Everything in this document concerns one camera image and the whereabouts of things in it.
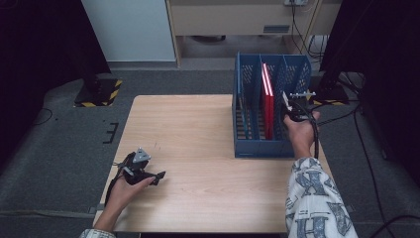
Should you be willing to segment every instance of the white cabinet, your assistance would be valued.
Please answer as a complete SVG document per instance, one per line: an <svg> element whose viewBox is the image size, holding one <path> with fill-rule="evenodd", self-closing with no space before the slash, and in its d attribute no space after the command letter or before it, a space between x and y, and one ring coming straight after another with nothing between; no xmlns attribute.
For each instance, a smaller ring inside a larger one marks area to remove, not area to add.
<svg viewBox="0 0 420 238"><path fill-rule="evenodd" d="M107 61L175 61L165 0L82 0Z"/></svg>

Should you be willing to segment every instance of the red binder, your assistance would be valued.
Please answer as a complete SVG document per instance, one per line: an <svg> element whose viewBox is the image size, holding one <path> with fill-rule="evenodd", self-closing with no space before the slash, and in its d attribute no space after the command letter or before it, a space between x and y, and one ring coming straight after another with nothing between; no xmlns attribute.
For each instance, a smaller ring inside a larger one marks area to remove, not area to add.
<svg viewBox="0 0 420 238"><path fill-rule="evenodd" d="M262 64L262 85L264 135L267 140L271 140L274 121L274 95L272 93L271 76L266 63Z"/></svg>

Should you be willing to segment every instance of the patterned sleeve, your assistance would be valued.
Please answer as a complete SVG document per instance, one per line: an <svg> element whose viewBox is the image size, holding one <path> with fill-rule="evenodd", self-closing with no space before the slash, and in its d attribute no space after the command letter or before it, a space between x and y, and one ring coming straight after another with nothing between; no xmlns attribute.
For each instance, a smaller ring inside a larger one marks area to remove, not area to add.
<svg viewBox="0 0 420 238"><path fill-rule="evenodd" d="M95 229L86 229L80 234L79 238L116 238L114 234Z"/></svg>
<svg viewBox="0 0 420 238"><path fill-rule="evenodd" d="M334 182L314 158L293 164L286 226L289 237L358 237Z"/></svg>

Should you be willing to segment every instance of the plaid shirt sleeve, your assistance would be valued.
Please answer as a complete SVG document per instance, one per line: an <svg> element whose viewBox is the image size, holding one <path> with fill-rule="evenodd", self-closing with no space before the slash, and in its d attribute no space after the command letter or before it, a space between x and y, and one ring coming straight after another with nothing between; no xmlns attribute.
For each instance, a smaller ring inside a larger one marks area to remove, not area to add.
<svg viewBox="0 0 420 238"><path fill-rule="evenodd" d="M79 238L116 238L114 234L95 230L95 229L86 229L83 233L80 234Z"/></svg>

